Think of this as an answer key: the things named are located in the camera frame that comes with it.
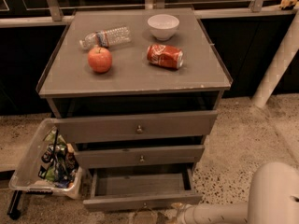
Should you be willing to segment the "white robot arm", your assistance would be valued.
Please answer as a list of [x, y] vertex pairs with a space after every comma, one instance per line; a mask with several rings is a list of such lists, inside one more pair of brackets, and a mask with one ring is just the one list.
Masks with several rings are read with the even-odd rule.
[[251, 180], [249, 200], [234, 204], [183, 204], [165, 224], [299, 224], [299, 171], [269, 162]]

